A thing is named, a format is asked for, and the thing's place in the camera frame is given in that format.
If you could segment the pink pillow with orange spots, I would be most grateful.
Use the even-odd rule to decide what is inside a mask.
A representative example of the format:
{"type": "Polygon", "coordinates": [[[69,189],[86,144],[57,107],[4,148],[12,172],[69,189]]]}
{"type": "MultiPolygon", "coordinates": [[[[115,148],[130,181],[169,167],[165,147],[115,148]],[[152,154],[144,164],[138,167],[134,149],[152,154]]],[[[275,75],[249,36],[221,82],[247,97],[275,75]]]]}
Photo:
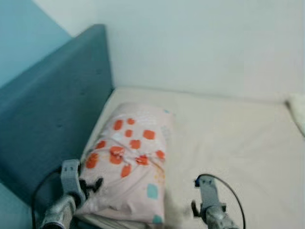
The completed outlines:
{"type": "Polygon", "coordinates": [[[120,104],[83,156],[80,179],[101,186],[78,208],[78,215],[145,223],[165,222],[165,162],[174,116],[142,103],[120,104]]]}

